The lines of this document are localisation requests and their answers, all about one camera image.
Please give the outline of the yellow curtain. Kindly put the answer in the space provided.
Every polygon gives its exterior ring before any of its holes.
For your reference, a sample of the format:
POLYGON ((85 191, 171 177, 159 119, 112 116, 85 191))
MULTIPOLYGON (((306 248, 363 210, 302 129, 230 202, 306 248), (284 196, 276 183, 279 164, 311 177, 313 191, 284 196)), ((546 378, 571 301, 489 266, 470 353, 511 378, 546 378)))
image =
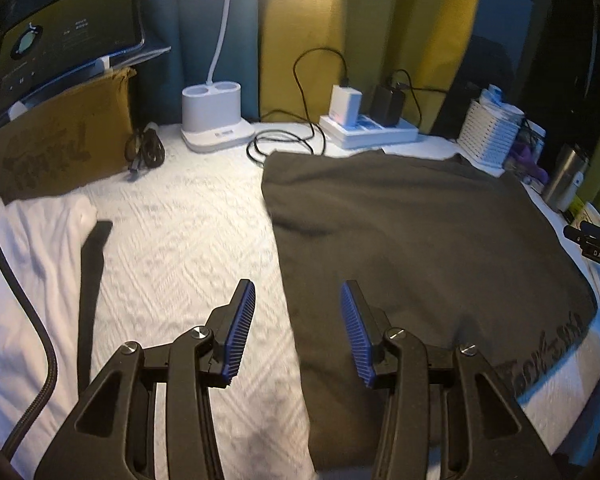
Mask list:
POLYGON ((464 58, 479 0, 260 0, 259 110, 327 112, 332 85, 372 94, 394 70, 416 99, 404 117, 431 131, 464 58))

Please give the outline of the white perforated plastic basket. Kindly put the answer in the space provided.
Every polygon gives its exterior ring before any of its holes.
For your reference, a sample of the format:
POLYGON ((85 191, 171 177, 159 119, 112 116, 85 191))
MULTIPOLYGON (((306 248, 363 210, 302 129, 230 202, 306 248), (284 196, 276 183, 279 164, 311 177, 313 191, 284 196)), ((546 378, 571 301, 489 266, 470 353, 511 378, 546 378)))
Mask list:
POLYGON ((512 148, 524 112, 503 100, 503 92, 490 84, 472 100, 457 144, 482 166, 501 168, 512 148))

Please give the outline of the white charger plug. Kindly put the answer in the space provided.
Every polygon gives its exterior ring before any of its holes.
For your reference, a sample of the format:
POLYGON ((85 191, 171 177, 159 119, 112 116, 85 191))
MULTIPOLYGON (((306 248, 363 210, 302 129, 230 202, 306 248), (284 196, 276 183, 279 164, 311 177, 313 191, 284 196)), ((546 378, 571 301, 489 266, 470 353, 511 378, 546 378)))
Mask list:
POLYGON ((353 127, 358 120, 362 96, 362 92, 355 88, 335 84, 330 98, 329 118, 340 126, 353 127))

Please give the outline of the white tablet stand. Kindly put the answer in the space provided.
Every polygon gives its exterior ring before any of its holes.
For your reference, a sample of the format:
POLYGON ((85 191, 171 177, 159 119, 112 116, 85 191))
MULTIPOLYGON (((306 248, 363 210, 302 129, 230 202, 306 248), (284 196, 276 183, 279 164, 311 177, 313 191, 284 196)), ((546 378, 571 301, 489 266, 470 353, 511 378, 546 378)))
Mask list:
POLYGON ((38 90, 34 90, 24 98, 12 104, 7 111, 7 118, 10 122, 23 115, 33 107, 38 106, 54 96, 58 96, 62 92, 71 89, 79 84, 84 84, 93 78, 102 76, 110 69, 110 56, 105 55, 95 60, 92 64, 70 70, 68 74, 59 76, 58 78, 44 84, 38 90))

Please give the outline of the white desk lamp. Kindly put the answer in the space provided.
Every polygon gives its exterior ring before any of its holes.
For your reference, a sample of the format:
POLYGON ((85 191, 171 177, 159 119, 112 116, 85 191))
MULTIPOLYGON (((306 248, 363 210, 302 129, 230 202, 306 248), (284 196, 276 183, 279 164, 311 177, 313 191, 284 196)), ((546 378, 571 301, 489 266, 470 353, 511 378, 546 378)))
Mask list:
POLYGON ((194 153, 214 153, 247 144, 256 129, 242 117, 242 86, 235 81, 215 81, 214 75, 226 37, 230 0, 223 0, 218 40, 206 81, 181 92, 181 137, 194 153))

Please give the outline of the white pillow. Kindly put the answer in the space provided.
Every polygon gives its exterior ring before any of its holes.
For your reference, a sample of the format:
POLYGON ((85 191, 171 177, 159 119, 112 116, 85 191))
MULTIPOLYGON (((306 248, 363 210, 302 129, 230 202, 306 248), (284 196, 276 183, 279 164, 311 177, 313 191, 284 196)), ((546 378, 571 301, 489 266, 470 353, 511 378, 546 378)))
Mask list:
MULTIPOLYGON (((58 362, 56 386, 23 438, 14 465, 24 476, 78 400, 81 252, 97 221, 83 194, 14 200, 0 197, 0 246, 47 330, 58 362)), ((40 337, 0 271, 0 444, 40 392, 47 359, 40 337)))

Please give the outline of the brown cardboard box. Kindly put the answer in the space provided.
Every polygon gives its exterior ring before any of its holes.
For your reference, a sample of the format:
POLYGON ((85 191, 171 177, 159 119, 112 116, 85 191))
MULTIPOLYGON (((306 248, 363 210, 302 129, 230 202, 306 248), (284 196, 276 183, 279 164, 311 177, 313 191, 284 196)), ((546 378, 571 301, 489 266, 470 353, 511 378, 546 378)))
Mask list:
POLYGON ((129 83, 110 70, 28 110, 0 129, 4 202, 66 194, 126 169, 133 134, 129 83))

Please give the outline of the stainless steel tumbler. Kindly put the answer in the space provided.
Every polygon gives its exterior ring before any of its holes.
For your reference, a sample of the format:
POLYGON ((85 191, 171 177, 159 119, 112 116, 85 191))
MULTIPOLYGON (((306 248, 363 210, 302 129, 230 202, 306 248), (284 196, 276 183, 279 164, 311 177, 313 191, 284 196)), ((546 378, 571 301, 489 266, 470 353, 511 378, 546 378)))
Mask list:
POLYGON ((577 145, 566 146, 554 176, 545 185, 542 199, 552 211, 564 212, 576 196, 588 169, 588 156, 577 145))

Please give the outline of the tablet with dark screen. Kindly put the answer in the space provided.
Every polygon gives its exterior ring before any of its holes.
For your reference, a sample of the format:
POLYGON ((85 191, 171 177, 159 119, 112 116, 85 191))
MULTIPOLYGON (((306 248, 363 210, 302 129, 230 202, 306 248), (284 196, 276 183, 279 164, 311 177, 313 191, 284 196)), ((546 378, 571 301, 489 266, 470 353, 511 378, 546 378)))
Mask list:
POLYGON ((0 116, 51 82, 144 43, 137 0, 54 0, 4 32, 0 116))

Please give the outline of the black charger plug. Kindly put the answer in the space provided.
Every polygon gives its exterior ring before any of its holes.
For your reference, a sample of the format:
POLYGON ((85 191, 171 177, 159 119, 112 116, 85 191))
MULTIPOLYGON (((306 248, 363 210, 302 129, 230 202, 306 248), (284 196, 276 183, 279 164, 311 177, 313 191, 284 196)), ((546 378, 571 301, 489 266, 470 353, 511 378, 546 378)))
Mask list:
POLYGON ((405 94, 400 87, 376 86, 368 116, 381 127, 395 127, 400 122, 404 102, 405 94))

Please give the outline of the purple cloth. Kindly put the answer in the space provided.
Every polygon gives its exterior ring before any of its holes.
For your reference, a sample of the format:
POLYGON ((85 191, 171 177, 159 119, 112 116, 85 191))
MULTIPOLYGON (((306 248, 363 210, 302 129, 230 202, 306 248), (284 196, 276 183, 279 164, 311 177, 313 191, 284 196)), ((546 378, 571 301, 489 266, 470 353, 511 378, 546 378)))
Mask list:
POLYGON ((529 177, 542 184, 547 184, 548 173, 534 161, 530 146, 524 142, 515 141, 508 154, 510 169, 519 179, 529 177))

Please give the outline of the white power strip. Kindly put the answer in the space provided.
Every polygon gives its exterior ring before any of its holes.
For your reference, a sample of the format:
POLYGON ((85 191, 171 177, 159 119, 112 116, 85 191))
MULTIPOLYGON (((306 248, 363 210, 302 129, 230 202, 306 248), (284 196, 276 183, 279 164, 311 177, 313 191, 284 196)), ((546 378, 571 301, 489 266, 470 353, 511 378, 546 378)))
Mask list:
POLYGON ((333 144, 343 150, 378 148, 378 146, 415 142, 418 128, 401 118, 395 127, 378 125, 366 115, 358 116, 354 126, 345 127, 328 116, 322 116, 318 123, 333 144))

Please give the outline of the dark brown t-shirt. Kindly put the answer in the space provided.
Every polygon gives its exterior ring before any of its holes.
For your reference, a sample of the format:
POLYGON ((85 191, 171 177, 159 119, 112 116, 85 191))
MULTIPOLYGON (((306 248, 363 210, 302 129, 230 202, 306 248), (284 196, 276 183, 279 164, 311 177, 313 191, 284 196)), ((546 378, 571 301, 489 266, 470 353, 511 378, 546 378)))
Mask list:
POLYGON ((384 399, 354 367, 340 289, 425 344, 474 344, 523 394, 580 344, 592 286, 511 174, 460 156, 274 153, 262 194, 271 218, 316 470, 373 463, 384 399))

